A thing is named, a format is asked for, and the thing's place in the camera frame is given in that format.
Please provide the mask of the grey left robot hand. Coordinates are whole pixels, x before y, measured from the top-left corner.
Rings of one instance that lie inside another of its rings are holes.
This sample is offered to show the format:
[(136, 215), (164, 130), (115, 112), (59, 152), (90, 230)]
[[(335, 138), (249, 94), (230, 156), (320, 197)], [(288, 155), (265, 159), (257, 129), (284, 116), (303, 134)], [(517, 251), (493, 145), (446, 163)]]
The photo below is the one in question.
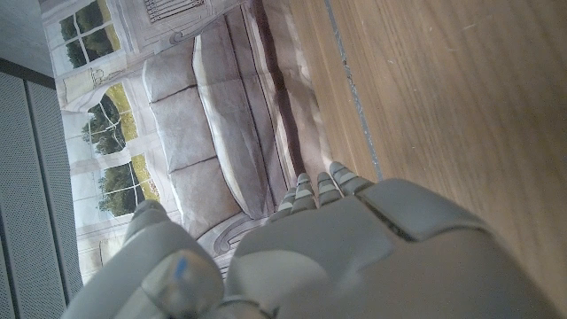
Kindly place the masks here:
[(300, 175), (226, 271), (161, 204), (141, 203), (122, 248), (67, 318), (557, 318), (476, 215), (416, 183), (339, 162)]

